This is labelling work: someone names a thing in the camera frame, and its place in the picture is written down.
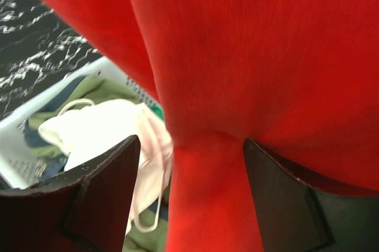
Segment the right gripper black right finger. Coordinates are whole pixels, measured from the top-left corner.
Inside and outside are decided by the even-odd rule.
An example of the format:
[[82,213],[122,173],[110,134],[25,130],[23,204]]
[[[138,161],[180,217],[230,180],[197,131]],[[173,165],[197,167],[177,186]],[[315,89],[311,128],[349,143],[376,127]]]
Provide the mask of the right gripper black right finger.
[[378,251],[378,192],[243,145],[264,251]]

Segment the olive green tank top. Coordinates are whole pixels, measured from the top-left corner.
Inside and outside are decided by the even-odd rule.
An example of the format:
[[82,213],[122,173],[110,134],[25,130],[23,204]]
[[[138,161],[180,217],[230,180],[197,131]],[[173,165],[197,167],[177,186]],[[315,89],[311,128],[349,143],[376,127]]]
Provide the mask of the olive green tank top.
[[[82,82],[84,84],[84,89],[86,90],[85,96],[82,98],[90,99],[95,104],[113,99],[126,99],[135,104],[144,103],[130,88],[114,80],[102,76],[85,76],[85,80]],[[154,223],[155,214],[158,213],[159,222],[157,228],[154,231],[147,233],[140,232],[136,227],[132,227],[130,231],[126,230],[123,246],[124,251],[165,250],[168,229],[169,190],[170,187],[168,185],[163,192],[161,204],[154,202],[139,215],[141,224],[150,227]]]

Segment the red tank top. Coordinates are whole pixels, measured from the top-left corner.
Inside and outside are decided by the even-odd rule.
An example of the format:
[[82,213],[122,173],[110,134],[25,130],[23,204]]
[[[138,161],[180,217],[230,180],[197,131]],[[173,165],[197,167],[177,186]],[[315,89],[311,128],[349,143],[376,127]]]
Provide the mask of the red tank top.
[[43,0],[162,106],[174,142],[168,251],[293,251],[280,186],[256,217],[243,143],[325,192],[350,251],[378,239],[378,0]]

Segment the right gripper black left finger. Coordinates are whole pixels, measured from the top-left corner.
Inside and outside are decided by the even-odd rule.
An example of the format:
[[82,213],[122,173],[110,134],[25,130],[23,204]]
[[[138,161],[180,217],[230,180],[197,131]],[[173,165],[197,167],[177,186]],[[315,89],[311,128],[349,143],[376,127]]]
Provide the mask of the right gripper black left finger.
[[139,164],[132,135],[25,189],[1,191],[1,250],[121,251]]

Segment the white tank top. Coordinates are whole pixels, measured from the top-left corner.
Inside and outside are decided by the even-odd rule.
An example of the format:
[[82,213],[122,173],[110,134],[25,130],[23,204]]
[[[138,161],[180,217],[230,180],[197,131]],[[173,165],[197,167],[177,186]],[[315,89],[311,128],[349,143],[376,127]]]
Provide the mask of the white tank top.
[[126,230],[136,227],[147,233],[157,228],[158,213],[150,227],[141,224],[139,215],[152,203],[162,203],[171,176],[174,147],[164,121],[146,104],[126,99],[95,104],[90,99],[76,99],[43,122],[38,134],[68,157],[65,170],[105,153],[131,135],[138,136],[139,166]]

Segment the navy blue tank top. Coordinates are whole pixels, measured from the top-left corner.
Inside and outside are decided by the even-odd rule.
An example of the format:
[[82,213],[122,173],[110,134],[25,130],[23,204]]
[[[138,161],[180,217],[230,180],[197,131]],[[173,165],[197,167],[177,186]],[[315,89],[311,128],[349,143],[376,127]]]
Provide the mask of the navy blue tank top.
[[83,80],[85,80],[85,76],[72,80],[24,122],[24,140],[30,152],[37,157],[34,175],[40,180],[46,180],[62,172],[67,162],[67,157],[58,147],[42,139],[38,133],[38,128],[43,122],[55,117],[70,101],[85,96],[86,90],[84,89]]

